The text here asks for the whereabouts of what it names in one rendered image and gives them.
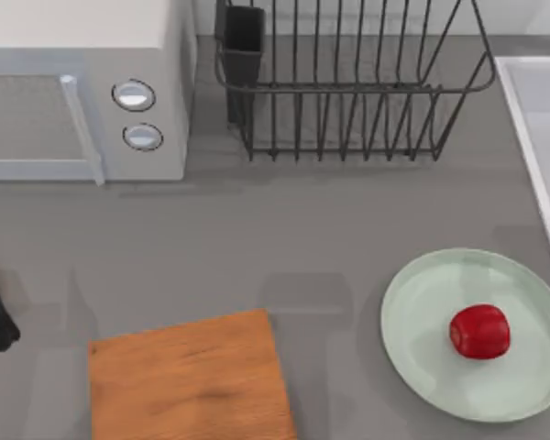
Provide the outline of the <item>small microwave knob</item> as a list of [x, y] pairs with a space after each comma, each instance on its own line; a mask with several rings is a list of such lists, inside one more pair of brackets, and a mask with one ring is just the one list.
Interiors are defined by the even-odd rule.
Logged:
[[137, 151], [153, 151], [163, 144], [163, 134], [150, 124], [137, 124], [127, 126], [123, 129], [122, 137], [124, 142]]

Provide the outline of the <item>pale microwave oven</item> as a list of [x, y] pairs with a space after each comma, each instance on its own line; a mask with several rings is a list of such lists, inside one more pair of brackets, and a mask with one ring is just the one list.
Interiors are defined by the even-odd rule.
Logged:
[[[196, 62], [193, 0], [0, 0], [0, 75], [78, 78], [105, 183], [183, 177]], [[114, 102], [112, 87], [129, 79], [155, 91], [149, 110]], [[163, 134], [158, 149], [124, 142], [142, 123]]]

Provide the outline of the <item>dark cutlery holder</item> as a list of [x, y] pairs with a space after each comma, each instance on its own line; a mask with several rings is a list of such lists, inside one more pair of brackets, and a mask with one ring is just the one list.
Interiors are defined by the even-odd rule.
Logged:
[[227, 122], [244, 122], [244, 101], [257, 87], [264, 53], [265, 10], [215, 0], [214, 37], [225, 75]]

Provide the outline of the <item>wooden cutting board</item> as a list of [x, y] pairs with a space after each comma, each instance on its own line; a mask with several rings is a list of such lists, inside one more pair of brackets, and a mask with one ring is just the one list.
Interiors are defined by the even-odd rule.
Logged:
[[298, 440], [264, 309], [93, 341], [88, 366], [92, 440]]

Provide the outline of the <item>large microwave knob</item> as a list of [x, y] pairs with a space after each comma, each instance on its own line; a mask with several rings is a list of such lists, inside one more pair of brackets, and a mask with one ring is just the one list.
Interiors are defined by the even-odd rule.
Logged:
[[145, 112], [156, 103], [153, 88], [137, 79], [116, 83], [111, 94], [114, 102], [128, 112]]

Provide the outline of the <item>pale green plate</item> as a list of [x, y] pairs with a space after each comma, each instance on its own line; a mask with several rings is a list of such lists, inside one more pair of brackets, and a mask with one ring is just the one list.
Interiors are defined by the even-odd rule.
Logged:
[[[449, 337], [457, 312], [483, 304], [511, 329], [510, 348], [492, 360], [463, 357]], [[402, 380], [441, 411], [495, 424], [550, 407], [550, 287], [513, 259], [448, 248], [412, 260], [383, 295], [380, 331]]]

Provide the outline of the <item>red apple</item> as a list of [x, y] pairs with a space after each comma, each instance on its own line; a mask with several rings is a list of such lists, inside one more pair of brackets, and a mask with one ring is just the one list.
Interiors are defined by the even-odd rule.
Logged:
[[499, 358], [509, 350], [511, 329], [501, 309], [491, 304], [476, 304], [452, 318], [449, 338], [460, 356], [489, 360]]

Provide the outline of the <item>microwave door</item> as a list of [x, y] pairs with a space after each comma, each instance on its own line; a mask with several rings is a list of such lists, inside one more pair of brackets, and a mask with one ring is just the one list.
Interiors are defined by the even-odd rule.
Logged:
[[0, 75], [0, 181], [94, 181], [60, 75]]

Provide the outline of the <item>white sink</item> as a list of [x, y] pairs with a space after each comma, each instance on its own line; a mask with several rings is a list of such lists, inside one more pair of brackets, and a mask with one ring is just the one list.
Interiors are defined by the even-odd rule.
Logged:
[[495, 61], [550, 245], [550, 56]]

